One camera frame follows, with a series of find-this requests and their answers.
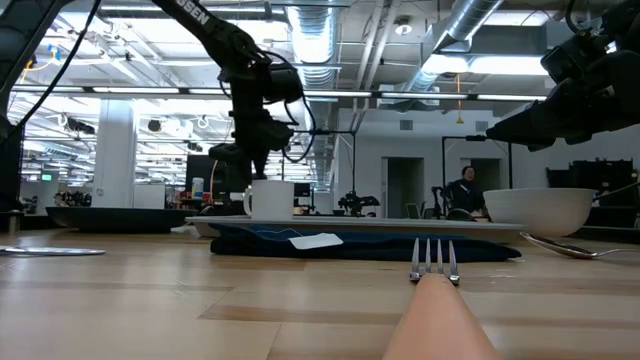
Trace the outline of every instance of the workbench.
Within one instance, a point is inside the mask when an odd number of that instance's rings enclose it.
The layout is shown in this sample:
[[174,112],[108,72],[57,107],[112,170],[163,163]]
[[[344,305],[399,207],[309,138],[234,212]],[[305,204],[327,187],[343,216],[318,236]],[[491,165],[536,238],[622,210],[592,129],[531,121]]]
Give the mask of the workbench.
[[[414,291],[409,262],[217,256],[193,227],[0,244],[107,250],[0,257],[7,360],[380,359]],[[459,265],[458,291],[505,359],[640,358],[637,254],[583,261],[512,245],[521,259]]]

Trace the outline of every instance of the person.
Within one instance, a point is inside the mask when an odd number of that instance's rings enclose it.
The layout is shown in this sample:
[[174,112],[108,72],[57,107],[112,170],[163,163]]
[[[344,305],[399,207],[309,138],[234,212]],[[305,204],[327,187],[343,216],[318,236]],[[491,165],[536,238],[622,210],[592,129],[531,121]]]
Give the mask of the person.
[[476,171],[472,166],[462,168],[462,179],[449,183],[446,196],[450,209],[463,209],[471,214],[485,213],[482,190],[474,183]]

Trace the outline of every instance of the spoon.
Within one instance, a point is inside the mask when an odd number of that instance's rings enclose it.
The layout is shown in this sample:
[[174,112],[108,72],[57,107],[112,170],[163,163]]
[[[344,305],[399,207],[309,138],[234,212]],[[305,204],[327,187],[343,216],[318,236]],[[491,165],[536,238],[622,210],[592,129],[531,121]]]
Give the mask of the spoon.
[[613,249],[598,253],[574,245],[557,243],[553,240],[549,240],[540,236],[534,236],[525,232],[521,232],[520,236],[542,248],[555,251],[558,254],[566,255],[576,259],[591,260],[600,256],[609,255],[614,252],[640,252],[640,249]]

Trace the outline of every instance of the mug handle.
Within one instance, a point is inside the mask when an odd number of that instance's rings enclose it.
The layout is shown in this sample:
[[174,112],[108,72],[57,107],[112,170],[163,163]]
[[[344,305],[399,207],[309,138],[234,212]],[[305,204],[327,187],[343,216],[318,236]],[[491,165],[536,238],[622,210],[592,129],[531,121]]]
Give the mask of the mug handle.
[[251,188],[247,188],[244,191],[244,199],[242,199],[242,206],[244,207],[245,214],[251,216],[251,206],[249,206],[249,197],[252,195]]

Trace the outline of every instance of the silver fork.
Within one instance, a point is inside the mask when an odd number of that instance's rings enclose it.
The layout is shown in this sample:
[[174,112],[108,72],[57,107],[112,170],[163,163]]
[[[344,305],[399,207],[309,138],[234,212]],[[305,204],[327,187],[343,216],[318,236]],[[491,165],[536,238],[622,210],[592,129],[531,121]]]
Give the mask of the silver fork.
[[[444,265],[442,264],[442,244],[438,239],[438,274],[446,276],[444,273]],[[413,244],[413,256],[411,259],[411,270],[409,271],[409,280],[413,282],[420,281],[422,275],[431,273],[431,239],[427,239],[427,250],[425,252],[424,272],[420,268],[420,240],[416,238]],[[456,262],[456,253],[453,249],[453,241],[449,240],[449,281],[453,285],[460,284],[460,274],[458,274],[458,263]]]

